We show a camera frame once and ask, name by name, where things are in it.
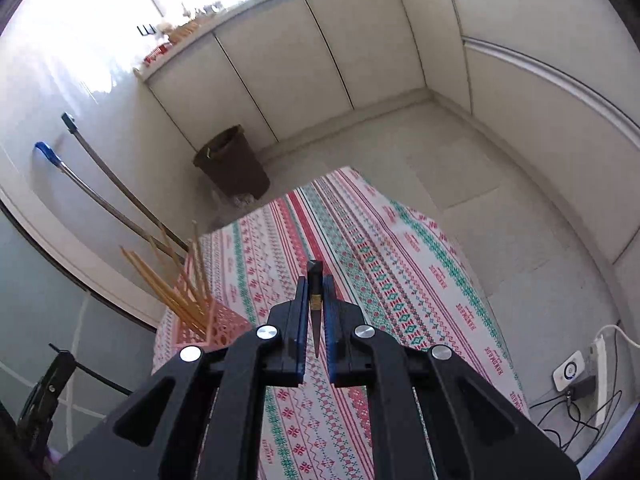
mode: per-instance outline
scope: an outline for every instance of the blue mop handle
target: blue mop handle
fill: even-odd
[[[64,168],[66,164],[62,162],[62,159],[56,155],[56,152],[53,151],[52,147],[49,146],[46,142],[36,142],[35,147],[38,148],[44,156],[47,157],[47,160],[53,164],[56,168]]]

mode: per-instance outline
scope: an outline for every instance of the electrical cable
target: electrical cable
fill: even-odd
[[[604,409],[609,405],[609,403],[610,403],[610,402],[613,402],[613,400],[616,398],[616,396],[622,396],[622,390],[618,390],[615,394],[613,394],[611,397],[609,397],[609,400],[607,400],[607,402],[605,402],[605,403],[604,403],[602,406],[600,406],[600,407],[599,407],[595,412],[593,412],[593,415],[591,415],[591,416],[587,419],[587,421],[586,421],[586,422],[587,422],[587,423],[591,422],[591,421],[593,420],[593,418],[598,414],[598,412],[599,412],[600,410],[604,410]],[[569,440],[569,441],[564,445],[564,450],[567,450],[567,449],[568,449],[568,447],[569,447],[569,445],[572,443],[572,441],[573,441],[573,440],[575,440],[575,439],[578,437],[578,435],[580,435],[580,434],[582,433],[582,431],[583,431],[583,430],[584,430],[584,426],[583,426],[583,427],[581,427],[581,428],[580,428],[580,431],[578,431],[578,432],[575,434],[575,436],[574,436],[571,440]],[[588,450],[584,453],[583,457],[584,457],[584,456],[586,456],[586,454],[587,454],[590,450],[591,450],[591,449],[588,449]]]
[[[573,415],[571,414],[571,406],[573,406],[576,410],[578,410],[578,418],[577,418],[577,419],[575,419],[575,418],[573,417]],[[583,427],[585,427],[585,428],[589,428],[590,430],[597,431],[597,432],[598,432],[598,434],[600,434],[600,430],[599,430],[599,428],[596,428],[595,426],[591,426],[590,424],[587,424],[586,422],[583,422],[583,421],[582,421],[582,413],[580,412],[580,407],[578,407],[578,405],[577,405],[575,402],[572,402],[571,404],[569,404],[569,405],[566,407],[566,413],[567,413],[567,415],[569,415],[569,418],[570,418],[572,421],[576,422],[577,424],[582,425],[582,426],[583,426]]]
[[[542,418],[540,419],[540,421],[537,424],[537,426],[540,427],[540,424],[542,424],[542,422],[547,418],[549,413],[551,413],[557,406],[560,406],[560,404],[562,404],[563,402],[564,402],[564,400],[559,400],[551,408],[549,408],[548,411],[542,416]]]
[[[611,399],[610,399],[610,400],[613,400],[613,399],[614,399],[614,397],[615,397],[616,395],[618,395],[618,394],[620,394],[620,396],[618,397],[618,400],[616,401],[616,405],[613,407],[612,413],[616,410],[616,408],[618,407],[618,404],[620,403],[620,399],[622,398],[622,390],[618,390],[618,391],[613,395],[613,397],[611,397]],[[585,451],[582,455],[580,455],[580,457],[579,457],[579,458],[577,458],[577,459],[574,461],[574,463],[575,463],[576,465],[577,465],[577,464],[579,464],[579,463],[582,461],[582,459],[583,459],[584,457],[586,457],[586,456],[587,456],[587,454],[588,454],[588,453],[593,449],[593,447],[594,447],[596,444],[597,444],[597,442],[596,442],[596,438],[594,438],[594,439],[593,439],[593,441],[591,442],[591,444],[589,445],[589,447],[586,449],[586,451]]]
[[[593,339],[596,340],[597,338],[599,338],[600,334],[602,334],[602,332],[607,328],[613,328],[617,332],[620,332],[622,334],[622,337],[624,337],[626,339],[626,342],[628,342],[631,346],[640,349],[640,344],[638,344],[635,341],[633,341],[632,339],[630,339],[629,336],[626,335],[625,332],[618,325],[605,325],[605,326],[603,326],[600,330],[598,330],[598,332],[596,333],[596,337],[593,338]]]
[[[533,408],[536,408],[538,406],[542,406],[543,404],[548,404],[550,402],[553,402],[554,400],[558,400],[565,397],[565,394],[560,394],[557,397],[553,397],[552,399],[547,399],[547,400],[543,400],[542,402],[537,402],[535,403],[533,406],[529,406],[529,409],[532,410]]]
[[[621,320],[618,320],[616,322],[616,325],[620,325]],[[618,331],[616,330],[613,333],[613,351],[614,354],[616,356],[616,365],[615,368],[613,370],[613,388],[611,389],[612,392],[616,391],[616,383],[618,381]],[[611,419],[613,418],[613,413],[616,411],[616,408],[618,407],[619,403],[620,403],[620,399],[622,398],[622,394],[618,397],[618,400],[616,401],[616,405],[613,407],[612,410],[609,410],[607,413],[607,416],[609,417],[609,420],[606,422],[606,424],[604,425],[604,428],[602,430],[602,434],[600,435],[600,438],[598,439],[598,442],[602,440],[602,438],[604,437],[604,434],[607,431],[607,428],[609,427],[609,423],[611,422]]]
[[[558,437],[558,447],[562,449],[562,437],[560,436],[560,433],[558,433],[556,430],[548,430],[548,429],[545,429],[542,431],[544,431],[545,433],[553,433],[556,437]]]
[[[615,324],[615,326],[617,327],[620,324],[621,320],[618,320]],[[600,334],[600,332],[602,332],[603,328],[601,328],[598,331],[598,334]],[[624,332],[622,332],[622,330],[617,329],[614,331],[613,333],[613,348],[614,348],[614,354],[615,354],[615,367],[614,367],[614,372],[613,372],[613,388],[612,391],[614,391],[615,393],[611,396],[610,400],[613,401],[613,399],[616,397],[616,395],[618,393],[620,393],[620,395],[618,396],[618,398],[616,399],[616,403],[615,405],[610,408],[607,411],[607,416],[606,416],[606,423],[603,425],[601,431],[598,432],[598,434],[596,434],[596,436],[594,437],[594,439],[591,441],[591,443],[587,446],[587,449],[585,450],[585,452],[580,456],[580,458],[578,458],[575,463],[580,463],[582,461],[582,459],[587,455],[588,452],[590,452],[595,446],[596,444],[604,437],[604,434],[607,432],[607,429],[609,428],[609,424],[611,422],[611,419],[613,418],[613,414],[616,411],[616,409],[618,408],[618,405],[620,403],[620,399],[622,398],[622,390],[616,391],[616,385],[618,382],[618,331],[620,331],[621,333],[623,333],[623,335],[625,335],[625,338],[627,340],[628,337],[626,337],[626,334]]]
[[[573,417],[571,416],[571,413],[569,412],[569,406],[566,407],[566,410],[567,410],[567,413],[569,414],[569,418],[573,419]],[[569,438],[569,440],[567,441],[567,443],[564,444],[564,446],[562,446],[562,451],[566,452],[566,449],[574,441],[575,436],[578,434],[578,430],[580,430],[580,422],[576,423],[575,428],[574,428],[574,432],[572,433],[572,435]]]
[[[609,428],[609,424],[611,422],[611,419],[613,418],[613,414],[616,411],[619,403],[620,403],[620,399],[622,398],[622,390],[617,390],[616,391],[616,386],[617,386],[617,382],[618,382],[618,340],[616,338],[618,332],[620,332],[623,337],[625,338],[625,340],[631,345],[634,346],[635,348],[640,349],[640,344],[636,343],[635,341],[632,341],[627,335],[626,333],[618,326],[620,324],[620,320],[618,320],[616,322],[615,325],[605,325],[603,326],[600,330],[598,330],[598,332],[596,333],[596,337],[594,339],[599,338],[599,336],[602,334],[602,332],[604,332],[607,328],[613,328],[614,329],[614,336],[613,336],[613,345],[614,345],[614,353],[615,353],[615,367],[614,367],[614,375],[613,375],[613,388],[612,391],[614,392],[612,394],[611,397],[609,397],[609,399],[603,403],[602,406],[600,406],[594,413],[593,415],[591,415],[587,421],[583,421],[582,420],[582,413],[580,412],[580,407],[575,404],[573,401],[571,401],[571,397],[567,397],[567,399],[569,400],[569,404],[567,405],[567,415],[569,416],[569,418],[574,421],[576,423],[574,432],[571,436],[571,438],[567,441],[567,443],[562,444],[562,437],[561,435],[556,431],[556,430],[552,430],[549,428],[543,428],[542,431],[545,431],[545,433],[553,433],[557,438],[558,438],[558,443],[559,443],[559,447],[560,449],[562,449],[564,452],[566,452],[569,448],[569,446],[571,446],[571,444],[574,442],[574,440],[578,437],[578,435],[580,435],[580,433],[585,429],[585,428],[589,428],[590,430],[594,430],[596,432],[596,435],[594,436],[593,440],[591,441],[591,443],[587,446],[587,449],[584,451],[584,453],[575,460],[575,463],[578,464],[580,463],[585,456],[587,456],[587,454],[593,449],[594,446],[596,446],[596,444],[604,437],[604,434],[606,433],[607,429]],[[556,397],[553,397],[551,399],[547,399],[544,400],[542,402],[537,402],[536,404],[533,404],[532,406],[529,407],[529,409],[531,408],[535,408],[537,406],[542,406],[543,404],[547,404],[549,402],[553,402],[554,400],[560,399],[561,397],[566,397],[567,394],[566,393],[562,393]],[[546,413],[545,415],[543,415],[543,417],[540,419],[539,423],[538,423],[538,427],[540,426],[540,424],[542,424],[542,422],[548,417],[548,415],[560,404],[562,404],[562,400],[560,400],[559,402],[556,402]],[[574,418],[574,416],[571,414],[571,407],[574,407],[577,412],[578,412],[578,418]],[[597,428],[596,426],[592,426],[589,424],[589,422],[591,422],[591,420],[593,420],[593,418],[600,412],[600,410],[604,410],[607,409],[607,415],[606,415],[606,423],[600,427]]]

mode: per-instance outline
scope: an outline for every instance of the patterned tablecloth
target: patterned tablecloth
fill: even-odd
[[[421,213],[342,168],[274,200],[202,239],[215,298],[258,325],[291,300],[306,261],[324,260],[338,297],[402,344],[452,347],[526,415],[502,338],[455,249]],[[167,312],[154,369],[193,335]],[[364,388],[336,389],[307,346],[305,383],[268,388],[258,478],[372,479]]]

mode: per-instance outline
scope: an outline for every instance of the metal screw cap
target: metal screw cap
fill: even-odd
[[[431,349],[431,355],[440,361],[446,361],[453,355],[453,352],[448,346],[436,345]]]
[[[358,325],[353,333],[361,339],[369,339],[376,333],[376,329],[370,325]]]
[[[272,339],[276,337],[278,333],[278,329],[273,325],[262,325],[258,327],[258,330],[255,331],[255,335],[257,335],[260,339]]]
[[[202,355],[202,349],[199,346],[185,346],[180,350],[180,359],[187,363],[197,361]]]

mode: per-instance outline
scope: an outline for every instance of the wooden stick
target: wooden stick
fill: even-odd
[[[138,271],[140,276],[146,281],[146,283],[151,287],[151,289],[155,292],[158,298],[168,306],[181,321],[189,325],[192,330],[198,332],[199,334],[206,336],[203,328],[191,318],[191,316],[183,309],[183,307],[172,300],[168,295],[166,295],[162,289],[158,286],[158,284],[153,280],[151,276],[148,275],[145,269],[127,252],[127,250],[123,247],[120,247],[122,254],[126,257],[131,265]]]
[[[206,326],[205,317],[192,304],[187,303],[186,301],[184,301],[184,298],[176,294],[174,290],[169,285],[167,285],[151,267],[148,266],[145,260],[140,258],[140,256],[136,254],[135,251],[131,251],[131,256],[133,256],[133,258],[140,264],[140,266],[145,269],[146,273],[156,281],[156,283],[160,286],[160,288],[166,295],[174,300],[175,303],[180,304],[180,306],[182,306],[191,315],[191,317],[193,317],[193,319],[198,322],[199,325],[202,325],[202,327]]]
[[[167,267],[167,265],[166,265],[165,261],[162,259],[162,256],[160,255],[160,252],[158,251],[158,248],[156,248],[156,244],[155,244],[155,242],[154,242],[153,238],[149,237],[148,241],[149,241],[149,243],[151,244],[151,247],[152,247],[152,248],[153,248],[153,250],[154,250],[154,253],[155,253],[155,255],[156,255],[156,258],[157,258],[158,260],[160,260],[160,264],[162,265],[162,268],[164,269],[164,273],[165,273],[167,276],[170,276],[170,275],[171,275],[171,271],[168,269],[168,267]],[[188,290],[189,290],[189,286],[188,286],[188,285],[189,285],[189,282],[188,282],[188,279],[187,279],[186,274],[185,274],[185,272],[184,272],[184,268],[183,268],[183,267],[180,267],[180,268],[178,269],[178,272],[179,272],[179,276],[178,276],[178,279],[176,280],[176,286],[175,286],[175,287],[177,288],[178,292],[180,293],[180,296],[181,296],[185,301],[187,301],[187,303],[194,303],[194,301],[189,297],[189,293],[188,293]],[[180,277],[182,277],[182,278],[183,278],[183,280],[185,281],[185,286],[184,286],[184,287],[180,286]]]
[[[169,238],[167,237],[166,232],[164,231],[164,227],[162,226],[161,223],[158,224],[158,228],[160,229],[160,232],[162,234],[162,238],[164,239],[164,243],[168,244],[169,248],[171,249],[171,257],[172,257],[172,260],[174,261],[175,269],[178,271],[178,275],[184,281],[185,286],[191,291],[191,294],[193,294],[193,299],[195,300],[197,308],[200,311],[200,313],[204,316],[205,315],[205,310],[203,310],[203,308],[202,308],[202,303],[203,303],[204,300],[200,297],[198,291],[191,284],[191,280],[187,276],[187,273],[184,272],[184,266],[182,266],[180,264],[180,261],[178,261],[178,256],[177,256],[177,254],[175,254],[174,249],[171,247],[171,243],[169,242]]]
[[[162,272],[164,273],[164,280],[167,283],[171,282],[171,270],[169,269],[169,266],[166,264],[164,258],[160,255],[160,251],[158,251],[158,247],[156,246],[156,243],[154,242],[154,239],[151,235],[149,235],[146,240],[151,244],[151,248],[154,250],[154,254],[156,256],[156,259],[158,259],[158,261],[160,262],[160,265],[162,266]]]
[[[204,283],[202,280],[202,273],[200,272],[200,255],[198,254],[198,248],[196,247],[196,243],[191,241],[191,254],[193,260],[193,274],[196,278],[196,289],[201,298],[206,298],[206,292],[204,290]]]
[[[204,268],[204,256],[202,254],[202,245],[200,244],[200,234],[198,232],[198,223],[193,221],[193,237],[195,240],[195,247],[198,251],[198,263],[200,264],[200,269],[202,271],[202,281],[204,282],[204,294],[207,298],[207,304],[210,305],[213,300],[213,296],[211,295],[211,288],[209,286],[209,278],[207,277],[207,271]]]

